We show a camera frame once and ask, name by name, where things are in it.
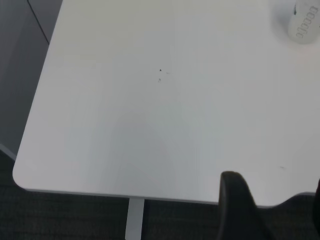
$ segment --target desk surface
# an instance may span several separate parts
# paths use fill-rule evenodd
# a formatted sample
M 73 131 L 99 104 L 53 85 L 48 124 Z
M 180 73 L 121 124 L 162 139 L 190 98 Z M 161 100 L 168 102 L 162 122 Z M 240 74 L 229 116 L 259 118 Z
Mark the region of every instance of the desk surface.
M 320 42 L 294 0 L 64 0 L 13 170 L 32 191 L 258 205 L 320 178 Z

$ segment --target metal desk leg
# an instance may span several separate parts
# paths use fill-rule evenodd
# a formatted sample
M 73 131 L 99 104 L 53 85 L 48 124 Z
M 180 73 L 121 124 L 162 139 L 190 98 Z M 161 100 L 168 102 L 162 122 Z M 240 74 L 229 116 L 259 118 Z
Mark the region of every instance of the metal desk leg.
M 145 200 L 130 198 L 126 217 L 125 240 L 141 240 Z

